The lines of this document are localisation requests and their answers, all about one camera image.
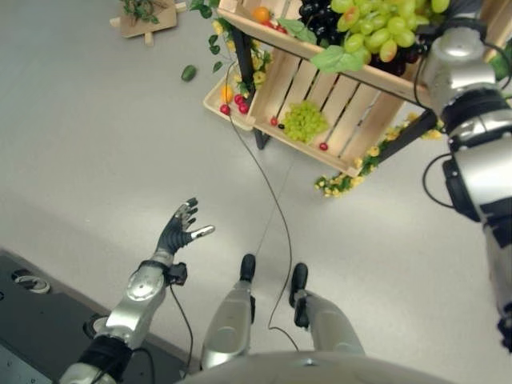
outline floor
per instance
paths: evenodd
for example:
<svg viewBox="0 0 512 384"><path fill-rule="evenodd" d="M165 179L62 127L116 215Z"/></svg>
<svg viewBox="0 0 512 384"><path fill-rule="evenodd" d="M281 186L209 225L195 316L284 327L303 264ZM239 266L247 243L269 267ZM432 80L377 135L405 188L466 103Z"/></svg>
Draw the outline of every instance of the floor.
<svg viewBox="0 0 512 384"><path fill-rule="evenodd" d="M266 330L288 263L282 221L237 136L202 106L222 76L210 70L209 23L180 14L148 48L109 26L117 6L2 2L0 244L111 308L175 208L196 196L198 224L217 231L178 254L189 267L177 292L194 353L241 257L256 251L252 351L290 350ZM191 63L198 75L184 83ZM459 383L510 383L481 230L433 204L420 185L443 141L415 142L356 190L327 200L313 182L331 168L276 141L258 152L243 136L279 196L294 260L310 267L309 288L344 309L368 355ZM447 197L439 168L429 183ZM282 300L274 323L311 348L291 319ZM151 331L188 347L171 298Z"/></svg>

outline fruit display stand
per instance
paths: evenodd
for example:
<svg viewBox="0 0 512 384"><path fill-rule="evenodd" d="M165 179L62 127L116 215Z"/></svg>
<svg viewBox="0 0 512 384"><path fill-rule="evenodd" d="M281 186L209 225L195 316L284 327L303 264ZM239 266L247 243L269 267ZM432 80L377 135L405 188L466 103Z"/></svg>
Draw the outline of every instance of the fruit display stand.
<svg viewBox="0 0 512 384"><path fill-rule="evenodd" d="M249 37L274 47L274 61L265 83L257 92L252 90L250 93L248 115L236 114L233 119L244 129L254 128L260 149L272 136L341 172L356 176L359 169L354 160L363 157L378 142L404 101L416 104L413 81L416 65L408 66L401 78L372 66L364 66L357 72L320 73L309 59L323 48L261 25L250 16L253 8L266 6L272 9L276 18L296 19L301 4L300 0L220 1L219 15L234 26L234 44L244 82L251 83L253 74ZM511 0L484 1L482 19L488 25L488 41L496 45L505 42L512 32L511 14ZM213 98L215 95L218 98L225 81L221 80L205 99L205 105L218 114ZM424 85L418 84L416 91L420 103L428 107L430 100ZM317 104L330 127L307 144L288 138L282 130L270 124L271 117L276 116L281 121L290 104L302 100ZM434 113L427 109L386 148L381 160L424 134L436 121ZM327 144L322 145L324 150L319 148L320 143Z"/></svg>

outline black cable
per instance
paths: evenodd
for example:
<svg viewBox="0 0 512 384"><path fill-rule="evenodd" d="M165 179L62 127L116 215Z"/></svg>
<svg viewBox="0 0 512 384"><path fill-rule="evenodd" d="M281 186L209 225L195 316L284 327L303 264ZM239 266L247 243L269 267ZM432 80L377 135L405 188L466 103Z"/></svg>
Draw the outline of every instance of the black cable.
<svg viewBox="0 0 512 384"><path fill-rule="evenodd" d="M176 297L176 294L174 293L173 286L169 286L170 294L173 295L174 300L176 301L176 305L179 308L179 311L182 313L183 320L185 320L186 328L189 330L190 335L190 348L189 348L189 356L186 360L186 371L183 375L183 378L186 378L186 376L189 374L190 371L190 363L192 362L192 350L194 349L194 333L192 332L192 328L190 327L189 319L185 315L185 311L183 310L182 304L179 302L178 298Z"/></svg>
<svg viewBox="0 0 512 384"><path fill-rule="evenodd" d="M229 75L230 75L231 67L233 65L234 65L234 62L232 62L230 64L230 66L228 67L228 69L227 69L227 72L226 72L226 86L228 86L228 78L229 78ZM274 200L274 203L275 203L276 207L278 208L279 214L281 215L282 223L283 223L283 225L285 227L286 238L288 240L288 255L289 255L288 256L288 272L286 274L285 283L283 284L283 286L281 288L281 292L279 293L278 300L276 301L275 306L272 309L272 313L270 314L269 322L268 322L266 327L267 327L268 330L279 330L280 332L282 332L290 340L290 342L294 345L294 348L298 351L297 343L292 339L292 337L290 336L290 334L288 334L288 332L286 332L283 328L280 328L278 326L271 326L270 325L272 323L273 318L274 318L275 311L278 308L279 303L280 303L280 301L282 299L282 296L284 295L285 290L288 287L288 281L290 280L291 268L292 268L292 265L293 265L293 255L292 255L292 249L291 249L291 238L290 238L290 231L288 230L288 223L286 222L285 215L282 212L281 206L279 205L278 198L275 195L274 189L272 188L272 185L270 184L270 181L269 181L268 177L266 176L265 171L263 170L262 166L259 164L258 160L256 159L256 156L254 156L253 152L250 150L250 148L248 147L248 145L246 144L246 142L243 140L242 136L238 132L237 127L233 123L233 119L231 117L231 114L229 114L229 118L230 118L231 126L233 127L233 131L236 133L236 135L238 136L238 139L243 144L243 146L246 148L247 152L252 157L252 159L254 160L254 163L259 168L260 172L262 173L263 178L265 179L265 183L266 183L266 185L269 188L269 192L272 195L272 199Z"/></svg>
<svg viewBox="0 0 512 384"><path fill-rule="evenodd" d="M414 76L414 87L413 87L413 92L414 92L414 99L416 100L416 103L421 107L421 108L425 108L426 110L428 110L429 108L427 108L426 106L424 106L422 104L422 102L419 101L419 98L418 98L418 79L419 79L419 74L420 72L422 71L422 67L423 67L423 62L425 61L425 56L421 56L420 59L419 59L419 64L418 64L418 69L416 70L416 75Z"/></svg>
<svg viewBox="0 0 512 384"><path fill-rule="evenodd" d="M146 354L148 360L149 360L149 363L150 363L150 384L156 384L156 381L155 381L155 376L154 376L154 360L153 360L153 356L151 356L151 352L149 352L146 348L136 348L132 351L134 354L136 354L137 352L143 352L144 354ZM124 358L122 355L119 355L117 356L114 360L112 360L112 362L110 362L110 364L108 366L106 366L105 368L103 368L97 375L96 377L94 378L94 380L92 382L90 382L90 384L96 384L98 383L102 377L106 374L106 372L112 368L114 365L116 365L122 358Z"/></svg>
<svg viewBox="0 0 512 384"><path fill-rule="evenodd" d="M504 90L510 84L510 78L512 77L512 63L510 63L510 60L509 60L508 56L506 55L503 48L496 46L492 42L483 42L483 45L488 46L489 48L492 48L493 50L498 52L503 57L503 60L505 60L505 62L506 62L506 66L508 68L508 71L507 71L508 79L506 80L505 85L502 86L502 90Z"/></svg>
<svg viewBox="0 0 512 384"><path fill-rule="evenodd" d="M451 156L451 154L440 154L439 156L437 156L436 158L432 159L432 161L429 162L428 166L426 166L425 170L423 171L423 176L422 176L422 185L423 185L423 190L425 191L426 195L430 198L430 200L432 200L433 202L436 202L437 204L439 204L440 206L445 206L446 208L451 208L451 209L454 209L454 206L451 206L450 204L446 204L445 202L442 202L438 199L436 199L428 190L428 188L426 187L426 176L429 172L429 169L432 167L433 164L436 163L437 160L439 160L440 158L446 158L446 157L449 157Z"/></svg>

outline wooden crate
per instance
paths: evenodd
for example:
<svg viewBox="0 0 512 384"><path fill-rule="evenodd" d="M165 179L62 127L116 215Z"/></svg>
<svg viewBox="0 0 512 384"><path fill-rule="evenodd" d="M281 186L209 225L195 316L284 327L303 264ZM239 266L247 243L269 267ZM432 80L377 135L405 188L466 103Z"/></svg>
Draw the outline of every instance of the wooden crate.
<svg viewBox="0 0 512 384"><path fill-rule="evenodd" d="M365 155L393 120L404 101L337 74L321 74L313 64L274 50L267 80L254 96L246 124L351 176L354 160ZM270 124L281 121L290 104L310 100L321 108L329 129L305 144ZM328 150L318 148L326 142Z"/></svg>
<svg viewBox="0 0 512 384"><path fill-rule="evenodd" d="M323 48L272 30L252 20L250 16L250 11L256 6L267 6L276 17L298 18L298 8L301 4L300 0L221 0L218 13L248 35L301 58L310 59L322 52ZM512 33L511 15L512 0L484 0L482 20L488 23L489 41L498 45L505 42ZM413 71L398 78L372 66L364 66L357 72L347 71L344 75L371 84L374 88L386 90L405 100L414 101ZM424 106L429 106L426 88L420 84L417 91L420 102Z"/></svg>

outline yellow fruit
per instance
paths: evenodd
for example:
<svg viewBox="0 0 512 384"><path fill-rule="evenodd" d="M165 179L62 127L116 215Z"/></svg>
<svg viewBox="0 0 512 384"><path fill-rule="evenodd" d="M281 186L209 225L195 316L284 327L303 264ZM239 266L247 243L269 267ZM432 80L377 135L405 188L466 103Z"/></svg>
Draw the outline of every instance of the yellow fruit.
<svg viewBox="0 0 512 384"><path fill-rule="evenodd" d="M221 88L221 100L225 104L229 104L233 100L233 90L230 86L222 86Z"/></svg>
<svg viewBox="0 0 512 384"><path fill-rule="evenodd" d="M254 8L252 15L257 22L268 22L270 20L270 11L264 6Z"/></svg>

